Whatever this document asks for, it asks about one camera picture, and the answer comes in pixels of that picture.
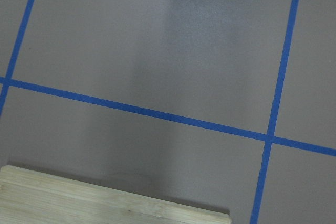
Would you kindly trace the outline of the wooden cutting board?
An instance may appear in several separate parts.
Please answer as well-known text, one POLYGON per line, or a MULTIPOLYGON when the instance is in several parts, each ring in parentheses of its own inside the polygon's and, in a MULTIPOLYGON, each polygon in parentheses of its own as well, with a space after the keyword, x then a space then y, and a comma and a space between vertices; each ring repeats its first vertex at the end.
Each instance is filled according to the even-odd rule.
POLYGON ((16 166, 1 168, 1 223, 231 223, 228 214, 16 166))

